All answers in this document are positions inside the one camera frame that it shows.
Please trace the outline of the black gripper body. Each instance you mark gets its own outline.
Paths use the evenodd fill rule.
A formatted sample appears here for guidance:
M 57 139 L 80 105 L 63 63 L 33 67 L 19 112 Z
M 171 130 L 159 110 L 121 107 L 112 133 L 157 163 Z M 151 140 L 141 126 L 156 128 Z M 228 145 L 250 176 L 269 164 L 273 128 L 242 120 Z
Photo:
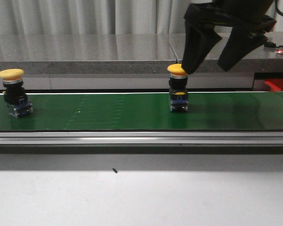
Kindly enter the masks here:
M 276 20 L 266 15 L 271 1 L 212 1 L 191 3 L 184 15 L 193 24 L 238 27 L 250 32 L 270 32 Z

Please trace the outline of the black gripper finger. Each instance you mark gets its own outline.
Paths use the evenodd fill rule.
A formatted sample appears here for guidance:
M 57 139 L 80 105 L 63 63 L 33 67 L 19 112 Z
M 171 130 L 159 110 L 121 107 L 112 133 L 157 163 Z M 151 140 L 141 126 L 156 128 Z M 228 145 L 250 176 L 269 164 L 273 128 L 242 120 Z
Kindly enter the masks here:
M 217 64 L 224 71 L 229 71 L 247 54 L 267 42 L 265 33 L 264 30 L 250 32 L 242 28 L 234 27 Z
M 222 38 L 212 24 L 193 24 L 185 20 L 185 47 L 182 68 L 187 74 L 194 73 L 208 53 Z

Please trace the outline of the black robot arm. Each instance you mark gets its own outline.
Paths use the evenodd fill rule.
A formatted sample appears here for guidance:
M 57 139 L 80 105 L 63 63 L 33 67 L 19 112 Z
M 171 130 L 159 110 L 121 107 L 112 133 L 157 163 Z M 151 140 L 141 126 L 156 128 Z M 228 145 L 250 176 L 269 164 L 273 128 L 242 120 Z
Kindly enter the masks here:
M 194 73 L 222 39 L 215 26 L 232 29 L 217 64 L 230 70 L 247 54 L 267 42 L 276 20 L 266 15 L 271 0 L 213 0 L 189 4 L 185 15 L 185 48 L 182 68 Z

